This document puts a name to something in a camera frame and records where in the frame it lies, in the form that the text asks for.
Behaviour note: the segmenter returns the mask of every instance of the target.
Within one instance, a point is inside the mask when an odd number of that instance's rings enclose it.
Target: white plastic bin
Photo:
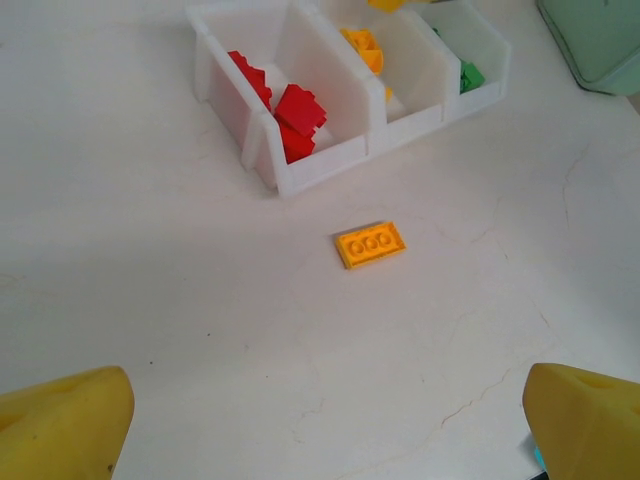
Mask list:
[[[454,100],[454,118],[481,110],[504,98],[511,60],[511,46],[470,4],[465,2],[414,3],[417,12],[437,28],[444,45],[459,59],[473,63],[486,83]]]
[[[281,196],[299,193],[504,95],[508,45],[471,7],[456,8],[462,8],[464,18],[443,35],[443,42],[423,19],[433,17],[444,31],[449,10],[436,15],[403,9],[388,15],[366,0],[232,1],[189,7],[197,33],[196,96],[211,103],[234,136],[245,168],[255,169]],[[488,30],[479,37],[488,39],[482,52],[468,52],[470,47],[456,43],[472,26]],[[380,78],[342,37],[343,27],[374,33],[385,54]],[[278,124],[229,57],[233,50],[265,70],[273,108],[289,83],[316,96],[327,111],[327,123],[314,137],[317,146],[311,156],[287,165]],[[458,52],[468,53],[465,60],[481,68],[490,88],[460,95]],[[395,94],[389,104],[385,84]]]
[[[380,45],[385,62],[379,79],[394,94],[387,104],[390,145],[407,143],[444,124],[447,97],[455,93],[454,83],[459,83],[455,79],[458,60],[434,41],[437,36],[427,31],[416,13],[386,14],[366,0],[317,0],[317,4],[337,32],[368,29]],[[350,54],[365,65],[353,49]]]

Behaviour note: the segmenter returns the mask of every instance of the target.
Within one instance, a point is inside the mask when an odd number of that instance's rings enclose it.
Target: white table surface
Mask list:
[[[194,100],[185,3],[0,6],[0,390],[122,365],[116,479],[519,480],[533,363],[640,380],[640,116],[532,1],[477,2],[505,101],[287,201]],[[344,270],[383,220],[408,252]]]

